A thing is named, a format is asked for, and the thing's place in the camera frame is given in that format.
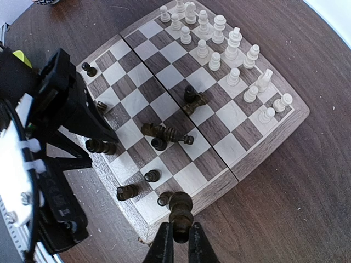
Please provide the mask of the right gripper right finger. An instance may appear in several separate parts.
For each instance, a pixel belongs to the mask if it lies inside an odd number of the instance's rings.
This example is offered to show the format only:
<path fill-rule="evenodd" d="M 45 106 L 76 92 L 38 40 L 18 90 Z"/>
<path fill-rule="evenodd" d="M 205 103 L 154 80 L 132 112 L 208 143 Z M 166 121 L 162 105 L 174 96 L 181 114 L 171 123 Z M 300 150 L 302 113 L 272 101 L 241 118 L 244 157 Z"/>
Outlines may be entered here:
<path fill-rule="evenodd" d="M 188 262 L 219 262 L 199 222 L 195 222 L 189 232 Z"/>

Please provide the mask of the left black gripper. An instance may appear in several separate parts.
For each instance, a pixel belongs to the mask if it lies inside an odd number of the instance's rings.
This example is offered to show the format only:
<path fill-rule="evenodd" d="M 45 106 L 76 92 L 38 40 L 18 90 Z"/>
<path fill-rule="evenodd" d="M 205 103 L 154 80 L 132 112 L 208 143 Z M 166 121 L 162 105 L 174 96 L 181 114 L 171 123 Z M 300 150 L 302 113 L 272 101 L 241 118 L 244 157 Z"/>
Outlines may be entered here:
<path fill-rule="evenodd" d="M 59 158 L 63 170 L 91 168 L 89 154 L 58 131 L 90 139 L 118 143 L 112 127 L 98 111 L 80 73 L 69 54 L 58 49 L 39 73 L 35 97 L 35 138 L 41 146 L 54 145 L 73 158 Z"/>

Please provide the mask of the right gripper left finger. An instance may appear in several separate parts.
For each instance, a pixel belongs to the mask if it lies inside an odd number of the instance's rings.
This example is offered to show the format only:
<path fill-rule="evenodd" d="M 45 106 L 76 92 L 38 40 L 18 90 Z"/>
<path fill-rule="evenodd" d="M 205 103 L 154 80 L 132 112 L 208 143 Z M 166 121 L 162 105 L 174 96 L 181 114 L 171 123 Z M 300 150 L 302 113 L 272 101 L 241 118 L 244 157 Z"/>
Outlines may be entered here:
<path fill-rule="evenodd" d="M 174 263 L 173 224 L 163 222 L 143 263 Z"/>

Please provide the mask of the dark queen piece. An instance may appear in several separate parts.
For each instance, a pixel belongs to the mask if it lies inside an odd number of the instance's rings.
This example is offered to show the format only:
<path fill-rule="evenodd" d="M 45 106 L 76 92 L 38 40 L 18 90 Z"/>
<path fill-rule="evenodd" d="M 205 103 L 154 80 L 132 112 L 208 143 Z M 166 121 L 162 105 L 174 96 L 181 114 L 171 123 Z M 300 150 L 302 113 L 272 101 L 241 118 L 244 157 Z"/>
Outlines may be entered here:
<path fill-rule="evenodd" d="M 91 153 L 104 153 L 114 155 L 117 151 L 115 144 L 101 140 L 89 139 L 85 142 L 86 149 Z"/>

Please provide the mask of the dark king piece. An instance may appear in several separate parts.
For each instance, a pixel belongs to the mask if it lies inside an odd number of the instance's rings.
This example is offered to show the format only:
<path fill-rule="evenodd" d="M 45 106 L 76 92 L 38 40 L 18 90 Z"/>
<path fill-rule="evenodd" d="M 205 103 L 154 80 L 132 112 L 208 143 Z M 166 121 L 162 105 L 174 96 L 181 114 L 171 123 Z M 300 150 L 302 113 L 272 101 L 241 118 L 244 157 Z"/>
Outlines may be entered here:
<path fill-rule="evenodd" d="M 183 244 L 189 240 L 189 231 L 194 222 L 191 213 L 193 200 L 186 192 L 175 192 L 169 201 L 169 222 L 173 224 L 173 239 Z"/>

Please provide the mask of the dark pawn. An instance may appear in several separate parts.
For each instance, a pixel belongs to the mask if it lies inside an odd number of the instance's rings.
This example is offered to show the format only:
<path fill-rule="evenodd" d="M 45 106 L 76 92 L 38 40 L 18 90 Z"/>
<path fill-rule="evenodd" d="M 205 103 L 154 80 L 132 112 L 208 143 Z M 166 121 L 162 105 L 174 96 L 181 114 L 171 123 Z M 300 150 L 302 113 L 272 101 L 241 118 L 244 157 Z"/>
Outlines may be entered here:
<path fill-rule="evenodd" d="M 157 151 L 164 151 L 168 146 L 168 142 L 160 138 L 153 138 L 151 141 L 151 145 Z"/>
<path fill-rule="evenodd" d="M 157 182 L 161 177 L 161 173 L 158 170 L 150 170 L 144 175 L 144 179 L 147 182 Z"/>
<path fill-rule="evenodd" d="M 169 204 L 169 200 L 171 199 L 172 192 L 166 191 L 160 194 L 160 196 L 157 199 L 157 204 L 159 206 L 166 206 Z"/>

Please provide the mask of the dark knight piece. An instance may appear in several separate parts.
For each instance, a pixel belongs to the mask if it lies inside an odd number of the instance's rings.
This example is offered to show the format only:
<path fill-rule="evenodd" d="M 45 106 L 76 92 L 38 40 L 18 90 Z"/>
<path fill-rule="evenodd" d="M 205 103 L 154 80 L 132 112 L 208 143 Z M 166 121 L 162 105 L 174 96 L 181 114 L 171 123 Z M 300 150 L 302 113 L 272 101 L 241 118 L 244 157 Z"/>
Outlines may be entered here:
<path fill-rule="evenodd" d="M 116 190 L 118 201 L 126 201 L 138 195 L 139 191 L 135 184 L 119 186 Z"/>

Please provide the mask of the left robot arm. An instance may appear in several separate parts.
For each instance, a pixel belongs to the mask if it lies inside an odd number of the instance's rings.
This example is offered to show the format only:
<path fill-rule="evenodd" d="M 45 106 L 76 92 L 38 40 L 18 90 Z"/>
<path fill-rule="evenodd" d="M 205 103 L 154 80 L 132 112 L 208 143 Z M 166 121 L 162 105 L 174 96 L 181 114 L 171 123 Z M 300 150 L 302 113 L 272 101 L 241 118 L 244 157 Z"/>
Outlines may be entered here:
<path fill-rule="evenodd" d="M 32 97 L 32 104 L 25 130 L 42 148 L 35 157 L 46 159 L 46 145 L 51 144 L 75 157 L 64 162 L 68 168 L 92 166 L 88 155 L 58 131 L 60 127 L 87 137 L 86 148 L 91 153 L 116 153 L 119 142 L 116 133 L 103 118 L 83 77 L 63 49 L 58 49 L 39 73 L 9 48 L 1 51 L 1 98 L 17 106 L 26 94 Z"/>

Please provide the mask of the pile of dark chess pieces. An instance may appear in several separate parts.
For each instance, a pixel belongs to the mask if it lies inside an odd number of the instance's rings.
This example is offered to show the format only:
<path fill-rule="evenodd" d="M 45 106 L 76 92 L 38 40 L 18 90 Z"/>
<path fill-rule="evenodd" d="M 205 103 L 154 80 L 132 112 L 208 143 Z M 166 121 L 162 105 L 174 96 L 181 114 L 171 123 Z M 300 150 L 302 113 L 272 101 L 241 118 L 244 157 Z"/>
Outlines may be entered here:
<path fill-rule="evenodd" d="M 183 110 L 188 116 L 191 116 L 198 107 L 204 106 L 209 102 L 206 95 L 202 92 L 198 93 L 192 85 L 185 87 L 183 98 L 185 101 Z"/>

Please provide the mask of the wooden chess board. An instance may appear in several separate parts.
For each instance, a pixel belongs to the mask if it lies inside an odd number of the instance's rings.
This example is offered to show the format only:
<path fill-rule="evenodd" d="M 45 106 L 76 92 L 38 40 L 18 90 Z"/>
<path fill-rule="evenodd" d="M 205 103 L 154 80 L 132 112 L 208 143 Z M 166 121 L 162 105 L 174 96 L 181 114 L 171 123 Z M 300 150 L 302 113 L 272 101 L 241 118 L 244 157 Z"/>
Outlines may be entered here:
<path fill-rule="evenodd" d="M 168 219 L 167 192 L 184 191 L 192 213 L 212 204 L 273 153 L 308 117 L 292 86 L 238 27 L 198 1 L 170 1 L 86 58 L 81 75 L 119 138 L 94 158 L 109 194 L 142 242 Z"/>

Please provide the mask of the row of white chess pieces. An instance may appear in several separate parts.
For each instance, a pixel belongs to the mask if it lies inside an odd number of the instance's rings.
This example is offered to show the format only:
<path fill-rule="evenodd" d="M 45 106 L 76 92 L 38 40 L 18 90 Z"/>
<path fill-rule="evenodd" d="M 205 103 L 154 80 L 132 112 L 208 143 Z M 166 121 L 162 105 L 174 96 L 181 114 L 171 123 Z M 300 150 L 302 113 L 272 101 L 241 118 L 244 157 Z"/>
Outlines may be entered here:
<path fill-rule="evenodd" d="M 256 128 L 265 134 L 293 112 L 292 96 L 282 90 L 273 70 L 259 67 L 260 54 L 253 69 L 244 68 L 253 45 L 243 48 L 242 38 L 237 57 L 225 58 L 228 35 L 234 28 L 224 16 L 194 2 L 178 1 L 171 8 L 162 6 L 155 22 L 161 28 L 151 38 L 158 50 L 156 77 L 182 106 L 187 85 L 209 99 L 190 116 L 196 125 L 219 124 L 230 132 Z M 236 86 L 227 84 L 232 68 L 240 70 Z"/>

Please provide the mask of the green plastic bowl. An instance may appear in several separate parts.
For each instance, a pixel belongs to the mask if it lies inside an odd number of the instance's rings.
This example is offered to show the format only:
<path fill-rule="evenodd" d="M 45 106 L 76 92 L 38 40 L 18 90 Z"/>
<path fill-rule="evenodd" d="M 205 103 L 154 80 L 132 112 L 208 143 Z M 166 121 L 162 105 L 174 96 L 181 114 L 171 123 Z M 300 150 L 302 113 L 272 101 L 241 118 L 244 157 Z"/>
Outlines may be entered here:
<path fill-rule="evenodd" d="M 27 65 L 29 68 L 32 68 L 32 65 L 29 61 L 29 59 L 27 58 L 27 56 L 24 54 L 23 51 L 21 50 L 16 50 L 13 52 L 13 54 L 19 59 L 21 60 L 25 65 Z"/>

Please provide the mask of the dark knight lying down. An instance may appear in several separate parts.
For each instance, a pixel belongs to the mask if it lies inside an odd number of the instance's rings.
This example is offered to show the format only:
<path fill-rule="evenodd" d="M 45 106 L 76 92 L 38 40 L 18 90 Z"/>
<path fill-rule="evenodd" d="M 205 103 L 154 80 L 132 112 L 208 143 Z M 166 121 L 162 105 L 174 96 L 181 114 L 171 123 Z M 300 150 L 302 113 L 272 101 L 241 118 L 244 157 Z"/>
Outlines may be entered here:
<path fill-rule="evenodd" d="M 188 134 L 183 134 L 171 127 L 164 127 L 162 125 L 154 126 L 152 123 L 145 123 L 141 127 L 141 133 L 145 136 L 162 139 L 166 142 L 182 141 L 186 145 L 194 143 L 194 137 Z"/>

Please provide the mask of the white pawn piece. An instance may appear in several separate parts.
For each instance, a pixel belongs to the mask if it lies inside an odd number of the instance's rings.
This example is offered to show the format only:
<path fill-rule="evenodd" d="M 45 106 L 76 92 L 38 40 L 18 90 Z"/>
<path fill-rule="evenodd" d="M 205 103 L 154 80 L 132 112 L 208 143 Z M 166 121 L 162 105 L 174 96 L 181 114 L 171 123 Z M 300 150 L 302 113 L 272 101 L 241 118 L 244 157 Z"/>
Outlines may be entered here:
<path fill-rule="evenodd" d="M 232 68 L 227 75 L 227 84 L 230 86 L 236 86 L 239 83 L 240 70 L 238 68 Z"/>

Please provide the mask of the white bishop piece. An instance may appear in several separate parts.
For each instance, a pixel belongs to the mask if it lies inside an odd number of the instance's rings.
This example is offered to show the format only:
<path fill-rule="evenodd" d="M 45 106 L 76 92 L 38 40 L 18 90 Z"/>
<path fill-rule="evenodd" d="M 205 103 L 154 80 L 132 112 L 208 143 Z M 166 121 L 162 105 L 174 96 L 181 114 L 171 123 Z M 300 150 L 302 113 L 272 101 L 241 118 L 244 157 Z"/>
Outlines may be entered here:
<path fill-rule="evenodd" d="M 243 61 L 244 68 L 253 69 L 256 64 L 256 60 L 259 57 L 259 53 L 260 53 L 259 45 L 254 44 L 252 47 L 250 47 Z"/>

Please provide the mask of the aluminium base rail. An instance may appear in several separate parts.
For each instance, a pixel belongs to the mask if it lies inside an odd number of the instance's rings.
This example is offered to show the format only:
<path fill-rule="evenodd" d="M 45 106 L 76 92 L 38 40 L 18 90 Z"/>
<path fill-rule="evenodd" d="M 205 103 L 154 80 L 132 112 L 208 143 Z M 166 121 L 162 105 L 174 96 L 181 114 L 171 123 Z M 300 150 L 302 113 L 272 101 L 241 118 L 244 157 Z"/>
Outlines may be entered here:
<path fill-rule="evenodd" d="M 18 80 L 15 76 L 24 67 L 20 65 L 19 60 L 15 59 L 10 49 L 1 48 L 5 51 L 1 54 L 1 113 L 5 116 L 5 126 L 12 120 L 8 111 L 3 107 L 4 100 L 15 107 L 18 100 L 23 94 L 23 89 L 19 84 L 24 81 Z M 1 214 L 4 222 L 1 223 L 1 262 L 25 262 L 25 251 L 28 250 L 28 239 L 23 236 L 22 227 L 12 222 L 7 217 L 8 213 L 13 213 L 10 207 L 10 201 L 20 197 L 18 179 L 15 177 L 15 165 L 6 161 L 1 164 Z"/>

